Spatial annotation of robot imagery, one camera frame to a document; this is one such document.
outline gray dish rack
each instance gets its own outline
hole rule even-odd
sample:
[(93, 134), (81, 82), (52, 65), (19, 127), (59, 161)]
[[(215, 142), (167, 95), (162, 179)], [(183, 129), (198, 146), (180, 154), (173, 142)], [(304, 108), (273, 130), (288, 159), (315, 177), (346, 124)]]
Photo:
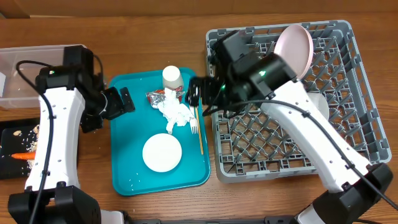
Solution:
[[(206, 34), (210, 46), (232, 30), (246, 32), (247, 45), (261, 55), (274, 50), (282, 31), (291, 24), (213, 29)], [(389, 162), (391, 150), (374, 102), (351, 25), (347, 21), (299, 24), (312, 36), (314, 53), (302, 80), (308, 92), (319, 92), (329, 104), (329, 122), (348, 143), (372, 164)], [(208, 75), (214, 68), (207, 60)], [(269, 180), (316, 174), (311, 161), (278, 121), (256, 107), (227, 119), (212, 115), (216, 172), (225, 183)]]

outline white fork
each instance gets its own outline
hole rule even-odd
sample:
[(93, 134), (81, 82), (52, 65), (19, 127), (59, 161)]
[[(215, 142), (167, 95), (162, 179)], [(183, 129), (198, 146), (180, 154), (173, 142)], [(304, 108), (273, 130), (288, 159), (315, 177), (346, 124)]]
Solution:
[(190, 106), (189, 110), (191, 111), (191, 114), (193, 116), (193, 118), (189, 120), (189, 124), (191, 126), (191, 132), (192, 134), (198, 134), (198, 120), (195, 118), (195, 109), (193, 106)]

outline teal tray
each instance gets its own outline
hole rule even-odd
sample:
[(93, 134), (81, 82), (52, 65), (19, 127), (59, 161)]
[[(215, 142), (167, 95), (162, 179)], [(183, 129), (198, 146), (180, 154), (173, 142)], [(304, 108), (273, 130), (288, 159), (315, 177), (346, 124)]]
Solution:
[[(189, 68), (180, 68), (180, 71), (184, 91), (187, 91), (189, 79), (196, 76), (195, 72)], [(146, 98), (147, 92), (162, 89), (162, 71), (119, 75), (110, 86), (118, 90), (127, 87), (136, 107), (135, 112), (111, 121), (114, 189), (121, 195), (132, 196), (204, 184), (210, 176), (210, 160), (201, 106), (198, 112), (204, 155), (200, 152), (199, 135), (191, 133), (189, 123), (184, 127), (175, 125), (173, 136), (182, 147), (181, 161), (173, 170), (158, 173), (144, 164), (142, 149), (151, 136), (167, 133), (166, 118), (153, 109)]]

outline carrot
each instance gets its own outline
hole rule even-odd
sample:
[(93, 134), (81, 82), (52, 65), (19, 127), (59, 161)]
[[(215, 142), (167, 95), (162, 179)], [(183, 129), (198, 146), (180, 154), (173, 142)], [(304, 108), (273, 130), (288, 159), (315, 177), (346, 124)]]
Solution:
[(15, 153), (11, 155), (14, 159), (31, 160), (35, 159), (36, 152)]

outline white napkin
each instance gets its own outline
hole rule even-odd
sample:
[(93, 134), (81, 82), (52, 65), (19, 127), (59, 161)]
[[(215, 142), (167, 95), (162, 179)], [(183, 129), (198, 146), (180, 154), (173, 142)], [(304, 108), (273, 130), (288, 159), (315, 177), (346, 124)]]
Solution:
[(166, 125), (167, 132), (172, 134), (175, 123), (177, 123), (177, 126), (185, 126), (190, 119), (195, 117), (189, 108), (180, 103), (178, 98), (175, 97), (175, 91), (165, 88), (164, 92), (165, 100), (158, 104), (158, 109), (168, 121)]

